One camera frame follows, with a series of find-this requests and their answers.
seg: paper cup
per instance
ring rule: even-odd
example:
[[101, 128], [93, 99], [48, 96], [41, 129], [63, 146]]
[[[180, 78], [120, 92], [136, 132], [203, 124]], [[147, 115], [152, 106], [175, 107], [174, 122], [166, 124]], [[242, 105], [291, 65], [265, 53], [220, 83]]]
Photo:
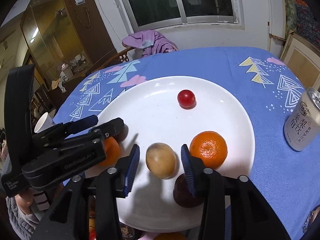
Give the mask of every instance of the paper cup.
[[40, 133], [54, 125], [55, 125], [55, 122], [49, 116], [49, 113], [46, 112], [40, 117], [39, 121], [37, 122], [35, 127], [35, 133]]

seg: orange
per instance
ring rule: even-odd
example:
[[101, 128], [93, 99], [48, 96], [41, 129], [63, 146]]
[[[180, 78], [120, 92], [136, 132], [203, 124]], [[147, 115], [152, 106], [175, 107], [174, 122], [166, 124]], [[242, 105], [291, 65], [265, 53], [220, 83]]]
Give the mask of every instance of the orange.
[[190, 154], [202, 159], [206, 167], [216, 169], [227, 157], [227, 144], [217, 132], [205, 131], [192, 139]]
[[187, 238], [180, 232], [174, 232], [159, 234], [153, 240], [187, 240]]
[[112, 165], [119, 159], [120, 147], [113, 137], [104, 140], [104, 151], [106, 152], [107, 158], [99, 163], [100, 166]]

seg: gray sleeve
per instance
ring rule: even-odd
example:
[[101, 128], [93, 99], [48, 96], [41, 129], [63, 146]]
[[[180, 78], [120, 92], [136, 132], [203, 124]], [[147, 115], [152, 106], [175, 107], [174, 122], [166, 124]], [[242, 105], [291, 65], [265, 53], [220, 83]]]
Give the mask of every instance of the gray sleeve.
[[34, 214], [25, 215], [17, 206], [14, 197], [6, 197], [6, 201], [10, 223], [14, 231], [19, 232], [18, 235], [20, 238], [23, 236], [25, 239], [30, 240], [34, 230], [36, 229], [36, 225], [39, 223], [38, 219]]

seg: pink cloud pattern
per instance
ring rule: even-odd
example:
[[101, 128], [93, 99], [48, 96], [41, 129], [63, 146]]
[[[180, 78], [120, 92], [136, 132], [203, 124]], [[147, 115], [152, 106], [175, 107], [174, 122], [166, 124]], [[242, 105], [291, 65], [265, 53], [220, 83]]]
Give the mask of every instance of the pink cloud pattern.
[[134, 77], [130, 78], [130, 80], [123, 82], [120, 87], [130, 87], [130, 86], [134, 86], [134, 85], [139, 85], [143, 82], [146, 81], [146, 77], [145, 76], [139, 76], [139, 75], [135, 75]]
[[105, 73], [109, 73], [109, 72], [114, 72], [114, 71], [119, 71], [120, 69], [122, 69], [123, 66], [114, 66], [113, 68], [107, 69], [105, 71]]
[[277, 65], [283, 65], [283, 66], [285, 66], [285, 64], [284, 64], [281, 60], [276, 59], [276, 58], [274, 58], [274, 57], [268, 57], [268, 58], [267, 58], [267, 61], [268, 61], [268, 62], [271, 62], [271, 63], [274, 63], [274, 64], [277, 64]]

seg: table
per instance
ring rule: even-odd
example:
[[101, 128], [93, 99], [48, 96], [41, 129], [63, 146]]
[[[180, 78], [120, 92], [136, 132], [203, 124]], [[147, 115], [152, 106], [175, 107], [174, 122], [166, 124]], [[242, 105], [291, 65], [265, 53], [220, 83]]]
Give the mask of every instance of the table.
[[295, 75], [271, 53], [249, 47], [181, 50], [108, 67], [84, 79], [54, 118], [55, 123], [98, 115], [134, 85], [164, 76], [194, 76], [231, 92], [246, 109], [256, 150], [250, 179], [284, 224], [300, 239], [308, 213], [320, 203], [320, 136], [294, 152], [283, 125], [304, 91]]

